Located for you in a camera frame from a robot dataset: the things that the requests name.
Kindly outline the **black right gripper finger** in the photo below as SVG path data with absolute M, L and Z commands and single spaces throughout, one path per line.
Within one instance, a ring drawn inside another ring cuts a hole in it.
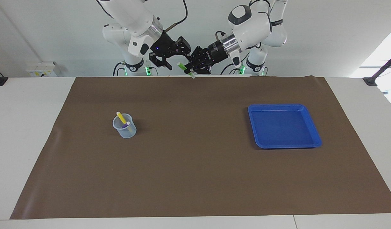
M 172 66 L 169 64 L 165 56 L 162 56 L 161 59 L 158 59 L 156 54 L 150 54 L 149 60 L 157 67 L 165 67 L 172 71 Z
M 182 36 L 180 36 L 177 41 L 174 42 L 174 45 L 175 55 L 184 56 L 187 58 L 191 53 L 191 45 Z

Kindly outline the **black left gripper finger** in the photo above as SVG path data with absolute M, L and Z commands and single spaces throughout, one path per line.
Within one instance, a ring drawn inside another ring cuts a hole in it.
M 210 65 L 188 63 L 185 65 L 185 67 L 185 73 L 190 73 L 190 71 L 194 71 L 197 74 L 211 74 Z
M 204 62 L 204 49 L 197 46 L 189 57 L 190 64 L 202 64 Z

